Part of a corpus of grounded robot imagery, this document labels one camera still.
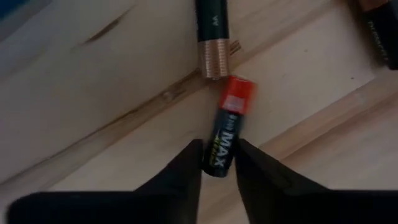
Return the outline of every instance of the red battery cap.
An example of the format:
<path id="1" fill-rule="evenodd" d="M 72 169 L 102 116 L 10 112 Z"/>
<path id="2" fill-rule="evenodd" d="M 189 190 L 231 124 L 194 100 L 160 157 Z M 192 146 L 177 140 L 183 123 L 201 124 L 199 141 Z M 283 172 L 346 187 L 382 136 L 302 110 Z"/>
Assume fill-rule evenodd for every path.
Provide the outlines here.
<path id="1" fill-rule="evenodd" d="M 249 80 L 230 75 L 221 98 L 221 109 L 246 114 L 254 92 L 255 84 Z"/>

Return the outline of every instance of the wood grain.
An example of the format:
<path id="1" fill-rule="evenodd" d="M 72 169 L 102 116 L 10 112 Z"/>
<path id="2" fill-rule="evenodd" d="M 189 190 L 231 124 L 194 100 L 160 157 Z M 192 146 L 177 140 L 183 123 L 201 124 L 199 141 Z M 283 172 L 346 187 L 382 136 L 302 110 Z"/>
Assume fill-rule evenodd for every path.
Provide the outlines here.
<path id="1" fill-rule="evenodd" d="M 368 55 L 366 40 L 343 1 L 312 2 L 314 5 L 307 1 L 301 8 L 296 5 L 281 11 L 275 25 L 285 20 L 290 22 L 282 23 L 278 30 L 273 30 L 274 26 L 266 17 L 256 16 L 263 15 L 262 11 L 268 11 L 270 6 L 275 6 L 274 10 L 283 9 L 283 4 L 288 2 L 267 1 L 268 6 L 262 5 L 260 0 L 248 1 L 242 14 L 236 14 L 241 16 L 236 22 L 253 18 L 259 23 L 257 27 L 263 23 L 267 27 L 261 34 L 263 39 L 256 39 L 255 29 L 246 29 L 238 22 L 231 25 L 235 38 L 240 41 L 240 37 L 246 37 L 247 40 L 241 42 L 240 50 L 233 57 L 235 66 L 240 65 L 234 73 L 254 80 L 259 87 L 243 137 L 278 159 L 294 156 L 296 149 L 356 117 L 357 113 L 385 102 L 394 96 L 397 85 L 393 74 L 384 74 Z M 237 6 L 234 4 L 240 3 L 231 1 L 230 6 Z M 129 21 L 129 15 L 123 20 Z M 94 37 L 111 21 L 88 37 Z M 93 43 L 106 38 L 114 40 L 112 33 L 123 23 Z M 275 35 L 268 35 L 268 29 Z M 36 190 L 134 190 L 143 184 L 190 140 L 206 139 L 210 133 L 219 90 L 200 82 L 196 75 L 192 77 L 182 85 L 192 85 L 192 88 L 171 87 L 171 91 L 157 95 L 148 104 L 140 104 L 139 110 L 104 126 L 55 159 L 0 185 L 0 198 L 7 199 L 1 200 L 0 206 L 4 209 L 12 199 Z M 278 139 L 276 136 L 280 134 L 285 137 Z M 274 143 L 266 143 L 274 137 Z M 284 141 L 289 138 L 292 142 L 286 144 Z M 306 170 L 306 157 L 294 159 L 291 156 L 284 162 L 311 175 L 311 171 Z M 320 181 L 331 184 L 326 186 L 335 186 L 338 177 L 330 176 L 328 182 L 326 166 L 322 172 L 314 176 L 324 174 L 325 179 Z M 200 223 L 247 222 L 234 175 L 223 180 L 203 176 L 199 214 Z"/>
<path id="2" fill-rule="evenodd" d="M 372 59 L 364 54 L 362 40 L 353 27 L 347 5 L 338 4 L 236 69 L 238 74 L 247 73 L 259 85 L 257 100 L 247 117 L 245 138 L 260 146 L 279 131 L 283 133 L 285 128 L 361 85 L 374 82 Z M 335 33 L 345 35 L 330 42 Z M 310 37 L 318 44 L 309 44 Z M 189 140 L 204 138 L 209 133 L 218 101 L 218 93 L 212 89 L 206 87 L 189 95 L 145 122 L 50 190 L 133 190 L 140 186 Z M 268 125 L 270 121 L 278 125 Z M 238 214 L 245 220 L 239 203 L 233 174 L 223 180 L 203 176 L 200 223 L 228 222 Z"/>
<path id="3" fill-rule="evenodd" d="M 49 4 L 0 43 L 0 182 L 193 72 L 195 32 L 190 1 Z"/>
<path id="4" fill-rule="evenodd" d="M 398 94 L 282 160 L 333 189 L 397 190 Z"/>

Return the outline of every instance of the battery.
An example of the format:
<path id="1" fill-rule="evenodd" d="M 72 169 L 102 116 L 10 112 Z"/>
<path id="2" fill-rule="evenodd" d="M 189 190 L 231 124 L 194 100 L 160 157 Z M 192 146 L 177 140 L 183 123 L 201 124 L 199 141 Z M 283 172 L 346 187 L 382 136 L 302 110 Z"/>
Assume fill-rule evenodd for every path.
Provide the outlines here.
<path id="1" fill-rule="evenodd" d="M 202 169 L 213 177 L 226 177 L 231 166 L 234 147 L 243 125 L 254 90 L 254 83 L 229 76 L 217 112 L 213 132 L 203 156 Z"/>
<path id="2" fill-rule="evenodd" d="M 198 52 L 205 78 L 229 75 L 229 27 L 227 0 L 196 0 Z"/>

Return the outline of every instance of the black battery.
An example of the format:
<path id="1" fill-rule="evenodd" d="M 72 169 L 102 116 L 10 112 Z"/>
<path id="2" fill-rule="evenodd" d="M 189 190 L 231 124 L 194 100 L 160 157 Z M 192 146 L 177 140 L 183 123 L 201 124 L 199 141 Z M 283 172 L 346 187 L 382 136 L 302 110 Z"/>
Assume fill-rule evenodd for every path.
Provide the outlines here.
<path id="1" fill-rule="evenodd" d="M 203 171 L 213 177 L 226 177 L 234 157 L 243 115 L 219 109 L 205 155 Z"/>

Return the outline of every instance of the wooden surface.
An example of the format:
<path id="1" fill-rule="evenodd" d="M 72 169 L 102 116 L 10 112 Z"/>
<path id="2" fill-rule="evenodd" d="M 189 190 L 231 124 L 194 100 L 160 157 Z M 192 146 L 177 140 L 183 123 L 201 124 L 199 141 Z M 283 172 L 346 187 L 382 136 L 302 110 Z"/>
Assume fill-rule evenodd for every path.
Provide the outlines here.
<path id="1" fill-rule="evenodd" d="M 231 0 L 229 7 L 241 46 L 233 72 L 258 84 L 242 137 L 327 187 L 396 187 L 387 171 L 396 156 L 396 103 L 389 102 L 398 79 L 376 63 L 351 5 Z M 154 100 L 0 185 L 0 207 L 36 190 L 134 190 L 193 138 L 208 137 L 219 85 L 193 72 L 154 92 Z M 203 176 L 200 223 L 247 222 L 233 169 L 222 180 Z"/>
<path id="2" fill-rule="evenodd" d="M 191 1 L 50 3 L 0 42 L 0 182 L 194 71 L 195 32 Z"/>

